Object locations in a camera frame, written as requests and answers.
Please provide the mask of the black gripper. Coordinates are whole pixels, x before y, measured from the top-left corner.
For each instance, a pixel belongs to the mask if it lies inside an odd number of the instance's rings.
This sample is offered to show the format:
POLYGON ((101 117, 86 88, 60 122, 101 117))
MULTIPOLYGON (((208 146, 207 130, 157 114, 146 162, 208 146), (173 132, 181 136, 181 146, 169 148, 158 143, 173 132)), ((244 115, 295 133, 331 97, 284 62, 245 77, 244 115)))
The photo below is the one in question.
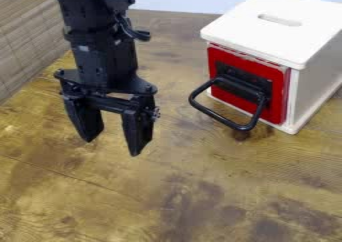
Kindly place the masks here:
POLYGON ((137 75, 134 38, 121 30, 64 33, 76 67, 58 70, 64 107, 85 142, 102 132, 101 110, 122 112, 121 126, 129 154, 137 156, 152 140, 160 117, 157 88, 137 75))

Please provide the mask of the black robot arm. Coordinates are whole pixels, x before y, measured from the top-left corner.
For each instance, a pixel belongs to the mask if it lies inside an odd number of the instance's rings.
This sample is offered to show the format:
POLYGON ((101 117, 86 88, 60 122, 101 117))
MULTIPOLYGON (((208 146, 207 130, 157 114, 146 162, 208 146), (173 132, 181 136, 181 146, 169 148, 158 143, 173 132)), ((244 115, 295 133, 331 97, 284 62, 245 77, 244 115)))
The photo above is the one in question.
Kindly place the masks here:
POLYGON ((61 97, 81 139, 92 141, 104 130, 101 113, 121 116, 129 154, 136 156, 152 140, 157 88, 137 76, 134 42, 150 40, 132 28, 126 17, 134 0, 57 0, 62 36, 69 42, 76 67, 60 69, 61 97))

